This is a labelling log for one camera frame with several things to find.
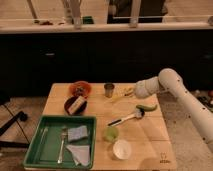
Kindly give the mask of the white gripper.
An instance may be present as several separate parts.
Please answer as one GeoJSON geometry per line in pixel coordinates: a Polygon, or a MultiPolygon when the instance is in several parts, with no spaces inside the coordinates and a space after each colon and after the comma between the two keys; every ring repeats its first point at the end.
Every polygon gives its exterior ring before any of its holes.
{"type": "Polygon", "coordinates": [[[147,98],[156,94],[160,90],[158,77],[152,77],[146,80],[138,81],[134,87],[134,94],[137,98],[147,98]]]}

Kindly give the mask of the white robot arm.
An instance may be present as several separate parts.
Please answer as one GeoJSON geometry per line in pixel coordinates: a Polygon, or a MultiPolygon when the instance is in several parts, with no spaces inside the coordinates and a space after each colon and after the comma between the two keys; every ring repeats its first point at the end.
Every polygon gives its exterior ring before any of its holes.
{"type": "Polygon", "coordinates": [[[162,91],[172,94],[187,110],[201,138],[213,153],[213,113],[187,90],[175,70],[162,69],[157,76],[140,80],[134,86],[137,98],[147,98],[162,91]]]}

